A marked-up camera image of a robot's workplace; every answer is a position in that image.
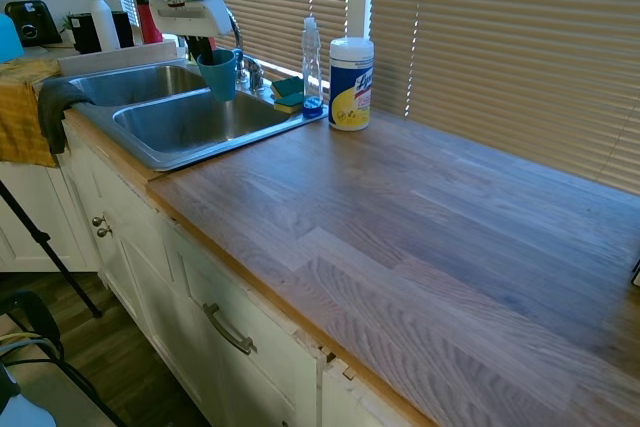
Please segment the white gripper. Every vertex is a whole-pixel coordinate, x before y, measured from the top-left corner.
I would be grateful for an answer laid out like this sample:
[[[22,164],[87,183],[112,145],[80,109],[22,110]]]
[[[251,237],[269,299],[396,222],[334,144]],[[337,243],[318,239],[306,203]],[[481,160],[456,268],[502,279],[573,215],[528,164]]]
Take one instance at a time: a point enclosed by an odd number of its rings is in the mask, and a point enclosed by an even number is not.
[[[162,33],[185,36],[190,56],[194,61],[200,56],[203,65],[213,64],[215,47],[208,37],[226,36],[232,31],[224,0],[194,0],[180,6],[158,0],[157,28]]]

